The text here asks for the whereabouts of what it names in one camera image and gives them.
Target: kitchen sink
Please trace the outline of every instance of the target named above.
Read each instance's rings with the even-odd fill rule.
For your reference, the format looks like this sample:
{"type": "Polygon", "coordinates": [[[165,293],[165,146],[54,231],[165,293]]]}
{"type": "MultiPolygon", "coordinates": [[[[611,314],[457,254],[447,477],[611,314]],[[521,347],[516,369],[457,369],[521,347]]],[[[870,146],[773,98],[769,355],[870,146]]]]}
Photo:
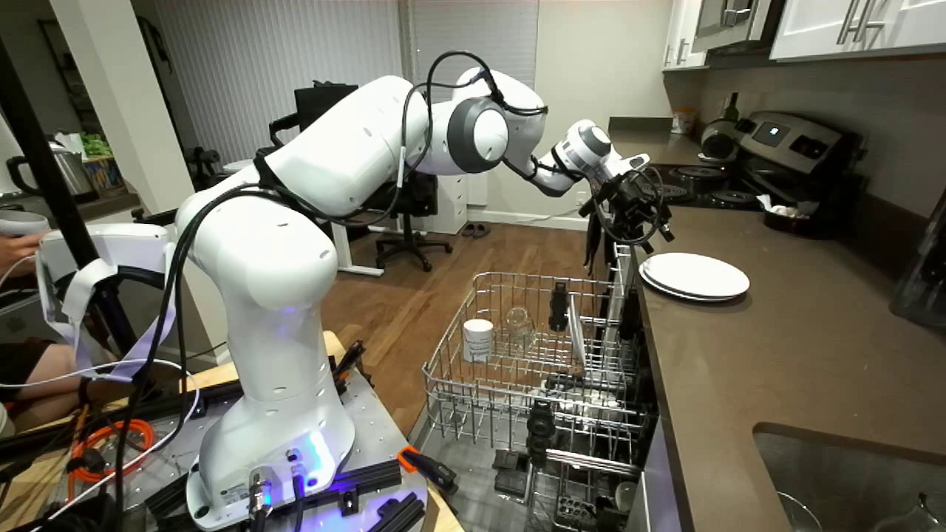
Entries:
{"type": "Polygon", "coordinates": [[[946,528],[946,454],[757,426],[753,441],[793,528],[946,528]]]}

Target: dishwasher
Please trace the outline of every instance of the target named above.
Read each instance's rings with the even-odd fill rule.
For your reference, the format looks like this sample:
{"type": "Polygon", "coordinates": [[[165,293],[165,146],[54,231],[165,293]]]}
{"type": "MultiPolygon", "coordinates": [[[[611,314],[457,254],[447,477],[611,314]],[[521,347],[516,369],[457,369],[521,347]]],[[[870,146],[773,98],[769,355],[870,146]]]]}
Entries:
{"type": "Polygon", "coordinates": [[[648,367],[626,333],[630,249],[609,280],[478,273],[429,364],[413,446],[454,471],[451,512],[472,532],[623,528],[652,431],[648,367]],[[487,357],[463,321],[487,319],[487,357]]]}

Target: chair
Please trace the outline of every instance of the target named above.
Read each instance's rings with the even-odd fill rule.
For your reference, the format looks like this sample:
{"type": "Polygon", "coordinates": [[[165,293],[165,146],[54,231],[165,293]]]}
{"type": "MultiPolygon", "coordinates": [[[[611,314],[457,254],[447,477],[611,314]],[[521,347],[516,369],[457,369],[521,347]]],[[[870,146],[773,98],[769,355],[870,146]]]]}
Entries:
{"type": "Polygon", "coordinates": [[[385,187],[373,194],[373,206],[389,206],[389,215],[398,215],[398,237],[379,237],[374,239],[374,265],[385,270],[385,264],[397,254],[413,254],[423,273],[432,273],[432,264],[423,258],[423,249],[442,249],[451,254],[451,246],[442,239],[426,239],[423,234],[413,234],[411,215],[432,215],[438,214],[438,178],[434,174],[407,174],[402,191],[397,194],[397,187],[385,187]]]}

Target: dishwasher rack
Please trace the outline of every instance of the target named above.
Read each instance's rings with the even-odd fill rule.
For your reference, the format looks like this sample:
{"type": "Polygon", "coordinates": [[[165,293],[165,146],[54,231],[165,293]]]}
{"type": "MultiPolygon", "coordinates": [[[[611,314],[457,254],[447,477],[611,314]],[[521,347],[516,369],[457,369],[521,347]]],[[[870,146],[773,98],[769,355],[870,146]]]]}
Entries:
{"type": "Polygon", "coordinates": [[[562,528],[562,506],[592,506],[601,494],[626,490],[639,474],[633,459],[645,446],[651,413],[626,401],[633,361],[640,351],[618,333],[623,298],[620,280],[475,274],[432,361],[423,364],[426,437],[417,444],[475,480],[478,497],[494,490],[482,480],[494,474],[494,452],[533,454],[530,494],[516,499],[530,512],[524,528],[562,528]],[[562,296],[567,321],[555,332],[553,298],[562,296]],[[466,319],[494,326],[487,357],[463,355],[466,319]],[[537,407],[553,423],[553,437],[540,452],[530,452],[537,407]]]}

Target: wire rack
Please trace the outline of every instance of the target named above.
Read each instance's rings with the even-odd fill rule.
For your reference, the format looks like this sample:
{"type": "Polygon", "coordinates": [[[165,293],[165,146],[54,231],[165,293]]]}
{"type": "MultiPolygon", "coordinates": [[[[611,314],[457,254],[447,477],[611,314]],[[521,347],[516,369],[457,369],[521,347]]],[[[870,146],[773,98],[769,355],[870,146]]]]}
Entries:
{"type": "Polygon", "coordinates": [[[482,273],[423,367],[434,431],[490,449],[527,449],[530,413],[550,406],[546,462],[633,477],[640,413],[626,406],[633,347],[620,339],[623,293],[592,277],[482,273]],[[553,296],[567,293],[565,327],[553,296]],[[466,357],[463,321],[494,321],[494,351],[466,357]]]}

